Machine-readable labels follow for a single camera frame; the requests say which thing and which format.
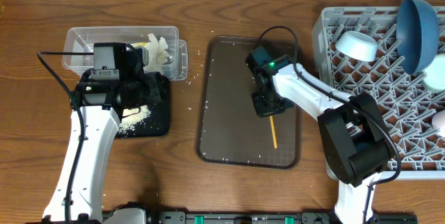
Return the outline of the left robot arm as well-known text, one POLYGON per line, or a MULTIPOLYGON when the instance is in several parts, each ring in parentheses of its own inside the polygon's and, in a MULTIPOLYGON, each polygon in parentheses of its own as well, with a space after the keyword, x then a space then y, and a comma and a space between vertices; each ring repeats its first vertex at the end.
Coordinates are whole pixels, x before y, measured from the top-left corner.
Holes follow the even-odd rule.
POLYGON ((43 223, 103 223, 102 191, 115 138, 152 137, 170 128, 170 82, 159 72, 89 69, 67 93, 70 141, 43 223))

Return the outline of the white napkin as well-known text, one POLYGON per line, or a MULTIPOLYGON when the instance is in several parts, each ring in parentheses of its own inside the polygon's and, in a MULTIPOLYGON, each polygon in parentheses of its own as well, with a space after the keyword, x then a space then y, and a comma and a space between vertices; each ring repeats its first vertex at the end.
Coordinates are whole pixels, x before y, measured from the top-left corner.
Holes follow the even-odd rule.
POLYGON ((150 33, 147 35, 149 42, 147 42, 143 47, 148 51, 148 61, 144 66, 144 73, 148 72, 162 72, 161 66, 169 61, 170 55, 167 52, 168 44, 164 37, 159 39, 150 33))

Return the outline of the wooden chopstick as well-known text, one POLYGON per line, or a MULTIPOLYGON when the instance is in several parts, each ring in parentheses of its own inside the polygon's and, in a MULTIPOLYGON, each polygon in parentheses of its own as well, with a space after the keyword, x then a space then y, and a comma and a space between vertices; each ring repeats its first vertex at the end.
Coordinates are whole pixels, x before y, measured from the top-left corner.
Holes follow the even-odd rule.
POLYGON ((273 116, 271 115, 269 117, 270 120, 270 128, 271 128, 271 134, 272 134, 272 138, 273 138, 273 147, 274 149, 277 149, 277 136, 276 136, 276 132, 275 132, 275 123, 274 123, 274 119, 273 116))

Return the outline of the dark blue plate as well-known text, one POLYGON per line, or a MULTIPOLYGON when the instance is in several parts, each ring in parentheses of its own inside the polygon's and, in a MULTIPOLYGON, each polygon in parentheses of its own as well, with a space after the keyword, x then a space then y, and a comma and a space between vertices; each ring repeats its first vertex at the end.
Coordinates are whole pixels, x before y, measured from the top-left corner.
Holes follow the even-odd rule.
POLYGON ((424 0, 404 0, 396 17, 396 38, 401 66, 407 74, 417 74, 434 60, 439 44, 439 22, 434 8, 424 0))

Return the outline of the mint green bowl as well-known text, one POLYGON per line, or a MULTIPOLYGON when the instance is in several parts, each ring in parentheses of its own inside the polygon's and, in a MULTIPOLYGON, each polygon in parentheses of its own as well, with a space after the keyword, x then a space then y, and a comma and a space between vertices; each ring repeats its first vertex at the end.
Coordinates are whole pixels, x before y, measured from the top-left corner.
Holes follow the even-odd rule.
POLYGON ((444 91, 444 54, 438 54, 433 62, 423 71, 426 75, 422 86, 433 93, 444 91))

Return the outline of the pink white cup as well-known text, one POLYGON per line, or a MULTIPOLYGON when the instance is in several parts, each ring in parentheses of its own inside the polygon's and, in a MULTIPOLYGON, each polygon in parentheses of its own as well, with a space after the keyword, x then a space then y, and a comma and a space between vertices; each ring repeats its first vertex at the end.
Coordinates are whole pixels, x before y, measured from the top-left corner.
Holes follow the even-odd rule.
POLYGON ((432 117, 432 127, 437 130, 437 134, 445 137, 445 110, 437 112, 432 117))

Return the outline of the light blue rice bowl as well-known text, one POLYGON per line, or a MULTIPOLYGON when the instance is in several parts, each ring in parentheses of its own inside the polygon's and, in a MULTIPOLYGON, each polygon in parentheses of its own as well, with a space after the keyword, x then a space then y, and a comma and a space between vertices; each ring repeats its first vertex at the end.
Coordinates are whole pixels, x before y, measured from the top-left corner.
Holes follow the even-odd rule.
POLYGON ((366 62, 374 61, 378 50, 378 44, 372 37, 358 31, 346 31, 335 47, 346 56, 366 62))

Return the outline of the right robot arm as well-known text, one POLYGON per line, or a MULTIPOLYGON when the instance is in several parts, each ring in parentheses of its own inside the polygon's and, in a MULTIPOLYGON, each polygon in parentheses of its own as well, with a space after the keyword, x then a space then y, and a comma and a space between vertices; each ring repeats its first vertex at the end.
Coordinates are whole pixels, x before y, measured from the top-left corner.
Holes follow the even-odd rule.
POLYGON ((325 160, 339 180, 334 207, 342 223, 367 223, 381 173, 397 156, 372 96, 350 96, 319 81, 288 55, 272 59, 250 54, 246 60, 258 87, 252 101, 259 117, 298 105, 318 123, 325 160))

